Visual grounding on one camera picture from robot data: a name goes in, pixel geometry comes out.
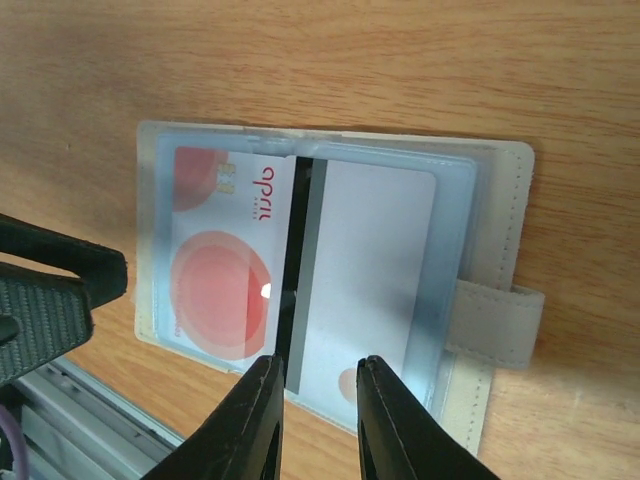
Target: purple cable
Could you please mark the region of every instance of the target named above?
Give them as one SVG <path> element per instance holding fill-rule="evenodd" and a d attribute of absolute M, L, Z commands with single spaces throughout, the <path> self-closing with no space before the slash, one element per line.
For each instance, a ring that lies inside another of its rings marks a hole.
<path fill-rule="evenodd" d="M 4 405 L 0 405 L 0 428 L 2 428 L 11 447 L 13 473 L 16 480 L 29 480 L 27 441 L 24 439 L 20 425 Z"/>

